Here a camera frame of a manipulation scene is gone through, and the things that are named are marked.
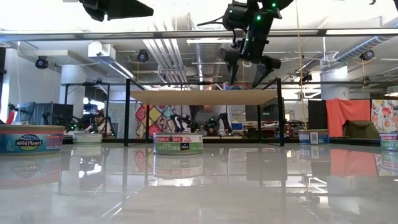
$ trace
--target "glossy table surface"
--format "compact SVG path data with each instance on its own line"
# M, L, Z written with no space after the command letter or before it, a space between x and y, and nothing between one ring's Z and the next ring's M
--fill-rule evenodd
M66 145L0 157L0 223L397 223L398 152L329 145Z

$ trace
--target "person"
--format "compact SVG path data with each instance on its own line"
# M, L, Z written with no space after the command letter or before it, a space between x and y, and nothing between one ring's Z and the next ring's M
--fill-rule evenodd
M198 127L202 128L207 125L207 122L211 118L216 120L218 117L218 113L213 110L212 105L204 105L203 109L198 111L195 115L195 121L198 123Z
M111 123L108 121L106 122L104 113L102 111L98 112L95 117L94 117L94 122L95 122L95 127L93 125L90 125L85 129L86 132L92 133L100 133L104 134L105 133L105 123L106 125L106 135L111 135L112 130L111 130Z

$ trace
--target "ceiling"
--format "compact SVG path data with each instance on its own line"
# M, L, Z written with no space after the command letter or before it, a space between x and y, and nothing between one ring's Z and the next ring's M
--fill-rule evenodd
M23 9L17 7L19 4L26 6ZM80 4L62 3L62 0L36 0L27 2L24 0L14 0L2 2L3 12L0 15L0 28L8 32L43 32L50 30L52 32L132 32L132 31L148 31L159 30L159 23L171 23L174 30L191 30L193 24L205 22L219 17L224 13L226 6L230 1L188 1L188 0L168 0L155 1L143 0L155 9L153 17L138 19L123 19L118 21L96 22L92 21L84 12ZM382 27L387 22L395 19L398 12L395 9L393 1L378 1L375 5L370 6L368 1L364 0L298 0L299 24L301 29L326 29L326 28L375 28ZM26 17L21 17L14 13L16 10L24 13L26 17L32 20L25 22ZM281 12L283 19L276 20L273 23L273 29L296 29L296 7L293 2L289 7ZM368 37L272 37L269 38L269 45L264 48L266 55L287 59L290 61L283 62L279 70L271 73L267 79L281 77L283 80L297 80L297 76L293 74L294 70L300 67L298 59L299 44L304 55L302 63L305 63L319 56L324 51L323 45L325 41L326 51L329 52L329 58L333 58L336 52L349 49L358 41ZM195 52L195 44L188 44L187 39L177 39L177 46L183 65L187 68L198 69L193 62L199 62L198 54ZM124 62L132 65L132 72L140 71L139 80L160 81L155 73L143 73L142 71L156 71L159 62L149 55L149 61L137 64L137 53L140 49L148 49L142 40L101 40L102 44L111 44L117 51ZM36 50L69 50L78 55L80 63L94 63L92 58L87 57L88 45L92 43L89 40L83 41L35 41L29 42ZM370 61L366 65L361 64L360 59L348 61L349 79L360 81L364 75L370 76L372 81L398 80L398 71L391 70L398 67L395 49L398 39L393 38L373 49L376 59ZM66 58L54 60L58 64L76 63ZM111 82L121 82L121 75L115 72L106 64L96 64L92 68L96 70L94 75L89 79L96 77ZM312 71L319 71L320 67L313 67ZM224 65L210 75L216 76L218 81L228 81L227 69ZM238 80L252 81L256 71L255 66L244 68L240 66L238 71ZM188 80L199 81L198 76L190 76Z

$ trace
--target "wooden board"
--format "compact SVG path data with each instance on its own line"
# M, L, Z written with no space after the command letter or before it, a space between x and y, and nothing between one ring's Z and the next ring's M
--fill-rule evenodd
M131 97L146 105L261 105L276 96L276 90L131 92Z

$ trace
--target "colorful fabric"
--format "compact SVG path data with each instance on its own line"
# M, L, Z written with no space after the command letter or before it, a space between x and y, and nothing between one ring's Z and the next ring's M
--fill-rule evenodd
M372 100L371 121L380 133L398 131L398 100Z
M330 137L342 137L346 121L370 121L370 100L326 100Z
M136 110L136 138L146 137L147 105L138 104ZM150 106L149 107L149 137L154 133L167 133L174 131L170 115L175 113L175 106Z

